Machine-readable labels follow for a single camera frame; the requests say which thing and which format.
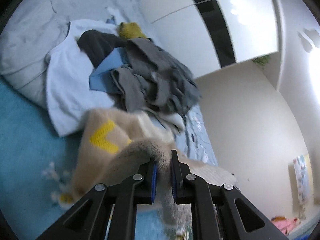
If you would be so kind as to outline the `beige fuzzy cartoon sweater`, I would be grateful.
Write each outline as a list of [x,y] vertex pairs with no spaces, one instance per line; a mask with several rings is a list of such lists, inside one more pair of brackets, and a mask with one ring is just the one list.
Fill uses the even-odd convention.
[[81,138],[69,193],[76,202],[94,185],[119,184],[152,159],[158,176],[155,205],[163,209],[165,224],[189,224],[191,207],[176,205],[172,197],[170,161],[174,149],[172,132],[156,127],[144,112],[93,109]]

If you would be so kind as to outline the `yellow green garment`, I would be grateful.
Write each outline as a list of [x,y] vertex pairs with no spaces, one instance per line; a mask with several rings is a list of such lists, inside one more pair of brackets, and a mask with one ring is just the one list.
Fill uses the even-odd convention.
[[148,38],[141,30],[136,22],[125,23],[121,22],[118,26],[118,35],[126,40],[132,38]]

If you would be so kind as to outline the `light blue floral quilt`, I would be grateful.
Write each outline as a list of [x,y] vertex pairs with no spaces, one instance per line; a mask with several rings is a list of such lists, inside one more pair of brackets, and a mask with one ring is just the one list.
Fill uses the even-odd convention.
[[87,113],[112,97],[90,90],[93,64],[77,42],[88,30],[116,34],[136,22],[158,46],[163,38],[142,13],[142,0],[23,0],[1,34],[1,75],[48,111],[60,137],[83,129]]

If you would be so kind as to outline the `dark grey clothes pile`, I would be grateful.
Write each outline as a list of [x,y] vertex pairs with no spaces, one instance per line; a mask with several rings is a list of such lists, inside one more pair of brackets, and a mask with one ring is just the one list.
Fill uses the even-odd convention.
[[77,41],[94,70],[114,50],[125,48],[128,64],[111,75],[128,112],[150,109],[164,114],[187,114],[201,97],[191,71],[167,51],[144,38],[124,39],[97,30],[84,32]]

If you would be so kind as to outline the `wall poster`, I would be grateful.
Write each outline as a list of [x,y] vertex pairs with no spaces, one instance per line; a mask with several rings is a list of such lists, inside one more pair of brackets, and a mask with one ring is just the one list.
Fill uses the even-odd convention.
[[310,197],[308,157],[308,154],[299,155],[293,160],[299,205],[305,205],[309,201]]

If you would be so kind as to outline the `pink cloth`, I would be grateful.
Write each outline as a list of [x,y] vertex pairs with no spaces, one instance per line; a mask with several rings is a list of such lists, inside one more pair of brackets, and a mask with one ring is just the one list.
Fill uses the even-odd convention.
[[285,235],[288,236],[293,229],[300,224],[298,217],[287,219],[286,217],[277,216],[271,219],[271,222]]

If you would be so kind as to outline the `teal floral bed blanket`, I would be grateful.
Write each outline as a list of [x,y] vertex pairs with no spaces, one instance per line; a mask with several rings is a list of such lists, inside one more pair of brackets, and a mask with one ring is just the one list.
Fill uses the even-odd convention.
[[1,212],[18,239],[36,239],[67,210],[55,198],[81,136],[58,137],[47,111],[1,79]]

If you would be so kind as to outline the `light blue shirt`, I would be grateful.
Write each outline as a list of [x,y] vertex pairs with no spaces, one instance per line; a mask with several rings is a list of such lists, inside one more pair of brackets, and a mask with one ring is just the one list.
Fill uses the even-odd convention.
[[114,100],[108,94],[89,88],[89,76],[94,67],[78,47],[77,40],[91,29],[116,35],[114,24],[94,20],[71,21],[65,40],[46,55],[47,109],[60,137],[82,130],[89,110],[114,106]]

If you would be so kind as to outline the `blue folded garment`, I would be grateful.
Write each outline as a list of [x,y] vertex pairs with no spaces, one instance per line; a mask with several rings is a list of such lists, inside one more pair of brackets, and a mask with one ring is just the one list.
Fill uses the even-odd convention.
[[120,94],[120,89],[113,80],[111,72],[128,62],[125,48],[114,48],[89,76],[90,90]]

